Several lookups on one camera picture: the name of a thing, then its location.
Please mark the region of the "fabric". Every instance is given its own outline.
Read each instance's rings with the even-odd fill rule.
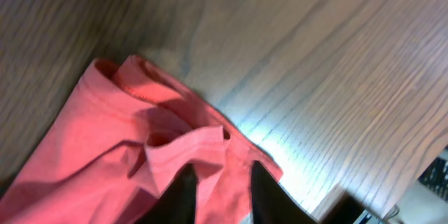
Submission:
[[[238,223],[250,170],[282,171],[219,112],[146,60],[97,59],[0,201],[0,223],[133,223],[193,163],[196,223]]]

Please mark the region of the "cloth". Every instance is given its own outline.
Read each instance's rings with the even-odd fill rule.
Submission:
[[[0,223],[133,223],[193,163],[196,223],[238,223],[250,170],[282,171],[217,110],[138,56],[96,59],[0,201]]]

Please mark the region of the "pink cloth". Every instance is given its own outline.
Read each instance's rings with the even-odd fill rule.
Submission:
[[[133,223],[193,163],[196,223],[250,211],[259,160],[282,171],[219,112],[138,56],[95,60],[0,201],[0,223]]]

